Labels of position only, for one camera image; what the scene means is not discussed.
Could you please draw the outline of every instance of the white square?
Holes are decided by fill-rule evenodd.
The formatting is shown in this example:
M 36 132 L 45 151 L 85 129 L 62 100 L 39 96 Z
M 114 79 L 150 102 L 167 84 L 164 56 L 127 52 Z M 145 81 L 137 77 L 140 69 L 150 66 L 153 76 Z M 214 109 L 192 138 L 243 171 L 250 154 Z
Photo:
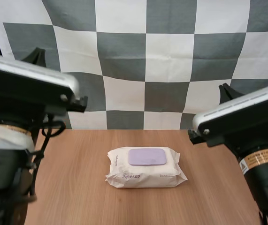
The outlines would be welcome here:
M 146 33 L 146 0 L 95 0 L 96 31 Z
M 268 32 L 247 33 L 233 79 L 268 79 Z
M 183 112 L 199 113 L 218 106 L 220 102 L 218 86 L 224 83 L 230 85 L 231 80 L 190 82 Z
M 144 129 L 179 130 L 181 117 L 180 112 L 144 112 Z
M 195 33 L 246 32 L 250 0 L 198 0 Z
M 69 112 L 72 129 L 107 129 L 107 112 Z
M 188 82 L 194 34 L 146 34 L 145 81 Z
M 103 78 L 107 110 L 144 111 L 144 82 Z
M 0 21 L 52 25 L 41 0 L 0 0 Z
M 102 75 L 96 32 L 74 31 L 54 26 L 61 72 Z

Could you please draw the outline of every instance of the checkerboard backdrop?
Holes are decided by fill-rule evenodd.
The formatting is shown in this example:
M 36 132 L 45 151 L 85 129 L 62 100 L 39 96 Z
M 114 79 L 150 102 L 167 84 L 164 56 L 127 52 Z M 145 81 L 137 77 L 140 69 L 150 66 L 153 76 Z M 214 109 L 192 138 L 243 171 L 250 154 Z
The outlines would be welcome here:
M 73 74 L 73 129 L 185 129 L 218 85 L 268 86 L 268 0 L 0 0 L 0 48 Z

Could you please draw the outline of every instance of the white plastic package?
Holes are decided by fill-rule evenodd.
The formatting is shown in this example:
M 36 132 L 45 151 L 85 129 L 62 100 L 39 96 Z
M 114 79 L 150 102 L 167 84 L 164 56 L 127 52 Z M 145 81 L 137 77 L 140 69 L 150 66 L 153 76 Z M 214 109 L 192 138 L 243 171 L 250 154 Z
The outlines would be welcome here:
M 110 173 L 106 181 L 116 188 L 171 188 L 187 180 L 178 165 L 180 154 L 167 147 L 163 149 L 166 156 L 164 165 L 130 165 L 131 149 L 154 147 L 123 147 L 108 152 L 111 160 Z

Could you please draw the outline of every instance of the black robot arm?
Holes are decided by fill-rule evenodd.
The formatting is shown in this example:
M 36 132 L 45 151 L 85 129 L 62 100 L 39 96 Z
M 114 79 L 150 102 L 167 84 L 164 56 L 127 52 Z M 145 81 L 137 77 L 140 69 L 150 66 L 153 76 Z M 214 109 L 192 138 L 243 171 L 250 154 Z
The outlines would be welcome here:
M 193 118 L 190 140 L 208 147 L 224 144 L 236 156 L 261 211 L 261 224 L 267 225 L 268 87 L 245 96 L 227 84 L 219 89 L 220 105 Z

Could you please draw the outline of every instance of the warning label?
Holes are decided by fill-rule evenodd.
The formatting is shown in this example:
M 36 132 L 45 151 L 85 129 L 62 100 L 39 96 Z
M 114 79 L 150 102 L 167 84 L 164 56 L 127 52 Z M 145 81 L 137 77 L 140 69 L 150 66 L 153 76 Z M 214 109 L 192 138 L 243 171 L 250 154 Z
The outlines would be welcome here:
M 240 161 L 239 165 L 243 174 L 245 174 L 247 171 L 254 168 L 255 166 L 264 163 L 268 163 L 268 149 L 260 150 L 248 155 Z
M 249 168 L 248 168 L 248 166 L 247 166 L 247 164 L 246 164 L 244 159 L 242 159 L 240 161 L 239 166 L 240 166 L 240 168 L 241 168 L 241 170 L 243 172 L 243 175 L 249 170 Z

